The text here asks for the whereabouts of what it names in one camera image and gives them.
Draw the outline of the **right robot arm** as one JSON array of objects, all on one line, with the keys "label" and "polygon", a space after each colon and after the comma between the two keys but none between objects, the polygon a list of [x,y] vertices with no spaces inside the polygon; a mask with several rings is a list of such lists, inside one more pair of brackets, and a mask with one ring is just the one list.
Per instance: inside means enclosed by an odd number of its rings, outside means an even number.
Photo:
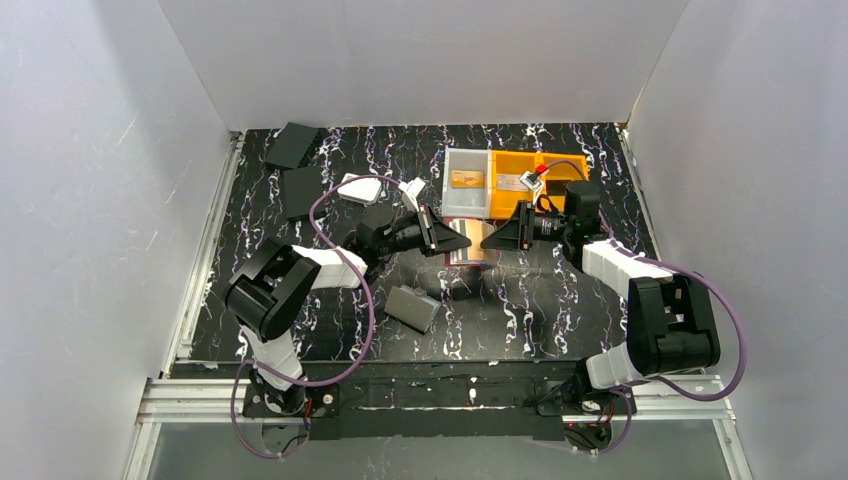
[{"label": "right robot arm", "polygon": [[562,399],[574,405],[634,382],[714,366],[721,358],[708,289],[690,274],[653,265],[624,248],[608,232],[599,201],[597,189],[579,181],[567,186],[561,210],[538,211],[530,201],[515,209],[521,249],[536,240],[559,244],[575,269],[626,303],[624,341],[580,360],[561,387]]}]

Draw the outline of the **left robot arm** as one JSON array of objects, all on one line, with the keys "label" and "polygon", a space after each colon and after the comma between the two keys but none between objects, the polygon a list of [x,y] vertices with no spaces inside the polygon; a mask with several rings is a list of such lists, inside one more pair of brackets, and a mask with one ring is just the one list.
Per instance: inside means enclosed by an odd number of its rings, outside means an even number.
[{"label": "left robot arm", "polygon": [[293,340],[294,322],[312,291],[362,290],[374,327],[371,285],[394,255],[417,250],[425,257],[446,255],[451,266],[485,268],[493,265],[495,252],[483,243],[494,231],[484,220],[443,220],[426,205],[400,216],[388,205],[374,205],[340,246],[317,249],[264,240],[222,293],[254,353],[254,400],[277,413],[295,413],[306,402],[307,388],[319,387],[306,379]]}]

